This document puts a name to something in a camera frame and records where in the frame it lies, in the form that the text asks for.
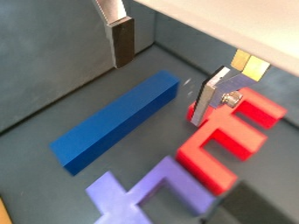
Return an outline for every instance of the blue block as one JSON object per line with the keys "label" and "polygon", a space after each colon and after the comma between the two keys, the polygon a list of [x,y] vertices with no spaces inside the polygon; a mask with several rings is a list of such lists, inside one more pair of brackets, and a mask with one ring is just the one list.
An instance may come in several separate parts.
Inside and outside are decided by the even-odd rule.
{"label": "blue block", "polygon": [[72,175],[175,98],[178,86],[178,78],[159,72],[51,143],[51,150]]}

